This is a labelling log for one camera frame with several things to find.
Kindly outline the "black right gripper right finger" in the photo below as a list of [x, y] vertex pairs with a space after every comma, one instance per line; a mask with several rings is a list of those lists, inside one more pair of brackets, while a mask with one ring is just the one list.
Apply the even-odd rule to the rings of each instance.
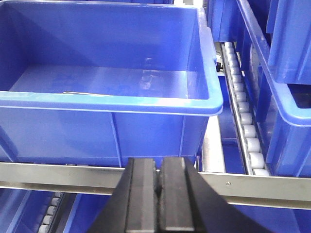
[[181, 157], [160, 169], [159, 228], [162, 233], [263, 233], [265, 228], [228, 204]]

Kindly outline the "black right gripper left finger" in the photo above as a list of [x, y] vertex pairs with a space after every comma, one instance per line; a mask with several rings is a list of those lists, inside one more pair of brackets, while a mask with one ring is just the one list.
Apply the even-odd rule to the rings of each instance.
[[156, 167], [153, 159], [130, 159], [106, 206], [88, 233], [155, 233]]

